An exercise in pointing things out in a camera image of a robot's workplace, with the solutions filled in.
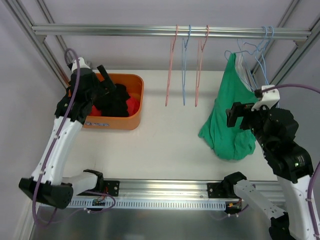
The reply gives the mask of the black tank top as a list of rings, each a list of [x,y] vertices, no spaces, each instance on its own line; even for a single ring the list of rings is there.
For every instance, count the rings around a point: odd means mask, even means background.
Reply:
[[[116,83],[116,89],[95,99],[94,106],[101,111],[103,117],[129,116],[127,100],[130,98],[127,88],[123,84]]]

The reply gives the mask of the red tank top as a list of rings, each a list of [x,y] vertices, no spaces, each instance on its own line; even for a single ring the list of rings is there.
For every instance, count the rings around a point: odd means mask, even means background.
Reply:
[[[102,110],[97,109],[93,105],[89,116],[93,116],[93,117],[131,117],[139,110],[140,102],[131,95],[126,100],[126,104],[127,104],[126,113],[113,113],[110,110],[109,111],[106,111],[106,110],[102,111]]]

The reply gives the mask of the pink hanger with black top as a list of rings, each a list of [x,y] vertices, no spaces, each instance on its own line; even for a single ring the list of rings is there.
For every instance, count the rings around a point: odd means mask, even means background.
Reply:
[[[200,80],[201,80],[202,62],[203,62],[203,56],[204,56],[204,49],[209,37],[209,31],[210,31],[210,27],[207,25],[204,42],[201,39],[198,40],[197,68],[196,68],[196,79],[195,79],[195,101],[194,101],[195,107],[198,106],[198,102],[199,102],[199,88],[200,88]]]

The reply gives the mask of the pink wire hanger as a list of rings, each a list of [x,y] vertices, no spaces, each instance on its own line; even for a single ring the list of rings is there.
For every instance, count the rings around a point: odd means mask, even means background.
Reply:
[[[171,84],[171,75],[172,75],[172,66],[173,66],[173,58],[174,58],[174,49],[178,35],[178,25],[175,26],[175,35],[170,41],[170,51],[169,51],[169,68],[167,75],[167,84],[166,84],[166,95],[165,95],[165,106],[168,106],[169,102],[169,94],[170,94],[170,84]]]

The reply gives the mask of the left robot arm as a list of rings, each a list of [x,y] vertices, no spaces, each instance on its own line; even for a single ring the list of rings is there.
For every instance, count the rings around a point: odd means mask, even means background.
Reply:
[[[79,70],[72,65],[69,87],[57,104],[45,151],[31,176],[21,178],[18,184],[31,200],[65,209],[75,195],[88,191],[98,196],[106,189],[103,173],[96,170],[63,177],[71,146],[91,113],[94,100],[106,92],[103,87],[88,65],[80,64]]]

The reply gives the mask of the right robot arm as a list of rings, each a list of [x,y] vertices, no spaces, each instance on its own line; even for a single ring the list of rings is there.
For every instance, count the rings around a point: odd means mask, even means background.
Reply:
[[[299,124],[289,110],[253,107],[252,103],[235,102],[226,110],[226,124],[234,127],[241,118],[240,128],[252,132],[282,188],[286,210],[258,192],[241,172],[223,179],[223,193],[262,213],[273,240],[318,240],[320,219],[312,200],[316,172],[310,154],[294,141]]]

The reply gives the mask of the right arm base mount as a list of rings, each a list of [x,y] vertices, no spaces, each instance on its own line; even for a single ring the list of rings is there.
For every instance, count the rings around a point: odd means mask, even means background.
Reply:
[[[208,182],[207,195],[209,199],[236,199],[234,186],[224,182]]]

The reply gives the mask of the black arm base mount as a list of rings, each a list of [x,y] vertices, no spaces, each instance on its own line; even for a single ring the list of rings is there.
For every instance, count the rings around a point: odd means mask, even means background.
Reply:
[[[103,193],[113,197],[119,196],[120,181],[118,180],[104,180],[103,181]]]

